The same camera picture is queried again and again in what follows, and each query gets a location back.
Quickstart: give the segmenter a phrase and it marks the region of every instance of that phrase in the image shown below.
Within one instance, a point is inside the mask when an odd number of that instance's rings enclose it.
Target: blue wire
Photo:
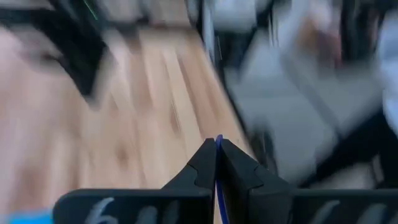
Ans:
[[[218,159],[220,158],[221,140],[223,140],[222,134],[218,135],[216,138],[217,157],[218,157],[217,162],[218,162]],[[220,208],[220,214],[221,214],[221,221],[223,222],[223,224],[229,224],[228,214],[226,212],[226,206],[225,206],[225,200],[224,200],[224,193],[223,193],[223,189],[221,188],[221,181],[219,180],[219,178],[217,176],[216,176],[216,190],[217,190],[218,206]]]

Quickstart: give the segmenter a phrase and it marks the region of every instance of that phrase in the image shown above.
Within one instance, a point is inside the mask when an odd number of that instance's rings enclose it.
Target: blue object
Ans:
[[[217,156],[220,156],[221,140],[223,140],[222,134],[218,135],[216,138]],[[220,207],[221,221],[223,222],[223,224],[229,224],[228,214],[226,212],[226,206],[224,200],[224,193],[223,189],[221,188],[221,182],[219,178],[216,179],[216,190],[217,190],[218,206]]]
[[[53,224],[51,212],[37,212],[13,215],[9,224]]]

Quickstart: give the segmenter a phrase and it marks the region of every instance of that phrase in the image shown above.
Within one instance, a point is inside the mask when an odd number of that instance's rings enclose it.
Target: black chair leg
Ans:
[[[386,146],[383,151],[389,152],[389,149],[395,144],[394,140],[396,140],[396,137],[391,136],[391,134],[394,135],[387,124],[382,109],[379,109],[354,129],[351,134],[343,138],[334,147],[332,155],[317,165],[316,173],[303,179],[299,187],[308,188],[312,184],[323,181],[336,172],[356,163],[369,162],[381,152],[383,146]],[[385,162],[384,166],[391,169],[393,165],[391,162]]]

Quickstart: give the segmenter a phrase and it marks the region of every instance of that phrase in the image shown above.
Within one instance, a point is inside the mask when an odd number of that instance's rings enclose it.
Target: white cloth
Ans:
[[[384,19],[377,57],[380,63],[384,115],[391,129],[398,135],[398,12]]]

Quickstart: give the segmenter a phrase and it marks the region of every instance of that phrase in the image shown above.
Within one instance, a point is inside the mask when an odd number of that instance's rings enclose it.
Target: black plastic part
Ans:
[[[221,143],[221,182],[230,223],[287,223],[293,189],[229,140]]]
[[[398,190],[296,190],[294,195],[293,224],[398,222]]]
[[[168,182],[163,189],[199,187],[214,190],[216,182],[216,153],[217,147],[214,139],[206,139],[181,172]]]
[[[55,224],[212,223],[210,190],[85,189],[64,195],[53,210]]]

